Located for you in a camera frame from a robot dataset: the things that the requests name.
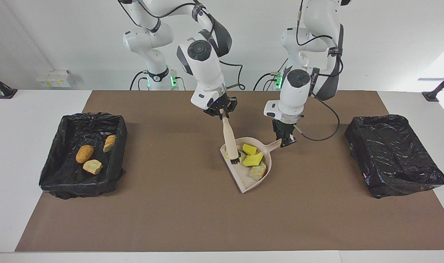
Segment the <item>black trash bag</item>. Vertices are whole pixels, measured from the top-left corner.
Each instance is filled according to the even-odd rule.
[[[103,152],[105,140],[115,134],[115,146]],[[61,199],[95,197],[116,190],[123,171],[127,129],[122,116],[108,113],[77,113],[61,119],[45,166],[40,176],[40,188]],[[75,156],[82,145],[92,145],[92,159],[103,168],[93,175],[77,163]]]
[[[345,136],[375,198],[404,196],[444,185],[444,174],[403,116],[355,117]]]

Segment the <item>brown paper surface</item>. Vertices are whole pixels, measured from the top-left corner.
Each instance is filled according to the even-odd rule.
[[[272,170],[241,194],[220,154],[222,122],[192,92],[94,91],[84,112],[123,115],[128,128],[118,189],[61,200],[43,193],[16,251],[441,250],[444,209],[433,191],[371,197],[344,137],[352,117],[386,115],[376,92],[339,91],[336,136],[272,152]],[[275,139],[262,111],[276,92],[229,92],[237,138]],[[329,135],[334,115],[309,99],[299,122]]]

